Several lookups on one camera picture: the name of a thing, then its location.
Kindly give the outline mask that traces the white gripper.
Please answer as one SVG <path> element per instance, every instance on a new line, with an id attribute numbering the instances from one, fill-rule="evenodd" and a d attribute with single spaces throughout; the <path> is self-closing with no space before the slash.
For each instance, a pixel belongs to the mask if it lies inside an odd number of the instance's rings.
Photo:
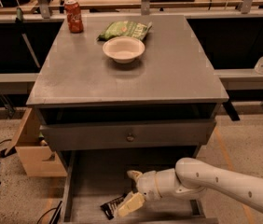
<path id="1" fill-rule="evenodd" d="M 123 202 L 116 209 L 117 217 L 125 217 L 128 214 L 140 209 L 145 200 L 148 202 L 158 201 L 161 196 L 157 188 L 156 171 L 142 173 L 136 170 L 129 170 L 127 176 L 135 181 L 137 191 L 127 194 Z"/>

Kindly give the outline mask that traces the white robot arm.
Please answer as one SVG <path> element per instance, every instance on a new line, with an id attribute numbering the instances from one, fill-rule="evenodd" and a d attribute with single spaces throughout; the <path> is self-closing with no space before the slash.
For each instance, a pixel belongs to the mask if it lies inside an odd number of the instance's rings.
<path id="1" fill-rule="evenodd" d="M 263 214 L 263 178 L 220 169 L 196 159 L 182 158 L 174 168 L 162 171 L 130 170 L 128 177 L 135 182 L 136 191 L 128 193 L 117 207 L 118 217 L 140 209 L 145 202 L 165 197 L 196 199 L 206 189 L 214 189 Z"/>

